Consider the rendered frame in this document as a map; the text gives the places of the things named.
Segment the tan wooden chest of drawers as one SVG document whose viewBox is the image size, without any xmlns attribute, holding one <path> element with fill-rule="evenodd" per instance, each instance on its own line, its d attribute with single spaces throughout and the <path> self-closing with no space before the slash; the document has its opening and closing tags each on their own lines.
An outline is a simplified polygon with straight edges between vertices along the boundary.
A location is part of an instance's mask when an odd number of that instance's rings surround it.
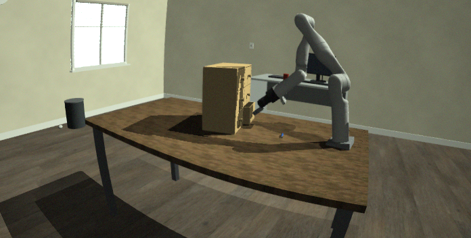
<svg viewBox="0 0 471 238">
<path fill-rule="evenodd" d="M 238 70 L 251 65 L 222 63 L 209 66 L 220 68 L 203 67 L 202 130 L 235 134 Z"/>
</svg>

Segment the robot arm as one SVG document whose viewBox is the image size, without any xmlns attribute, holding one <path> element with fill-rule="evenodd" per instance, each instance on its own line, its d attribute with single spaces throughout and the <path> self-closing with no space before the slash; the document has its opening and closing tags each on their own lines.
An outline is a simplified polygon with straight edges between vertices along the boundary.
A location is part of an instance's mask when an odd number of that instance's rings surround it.
<svg viewBox="0 0 471 238">
<path fill-rule="evenodd" d="M 305 14 L 297 14 L 294 22 L 302 32 L 303 38 L 296 52 L 295 72 L 281 81 L 280 85 L 287 93 L 306 79 L 309 47 L 311 46 L 317 59 L 333 74 L 328 79 L 328 91 L 332 105 L 332 141 L 337 143 L 349 141 L 349 102 L 342 97 L 342 93 L 350 89 L 350 80 L 326 41 L 315 32 L 314 19 Z"/>
</svg>

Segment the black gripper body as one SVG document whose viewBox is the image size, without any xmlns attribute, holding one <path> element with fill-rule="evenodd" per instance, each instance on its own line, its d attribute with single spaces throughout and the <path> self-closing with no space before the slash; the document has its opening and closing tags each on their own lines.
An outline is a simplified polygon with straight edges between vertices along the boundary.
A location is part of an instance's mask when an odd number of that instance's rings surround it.
<svg viewBox="0 0 471 238">
<path fill-rule="evenodd" d="M 266 96 L 260 98 L 257 103 L 261 108 L 265 107 L 268 103 L 274 103 L 278 99 L 281 100 L 281 103 L 286 104 L 286 99 L 283 97 L 286 92 L 282 89 L 280 83 L 276 84 L 274 87 L 269 89 L 266 93 Z"/>
</svg>

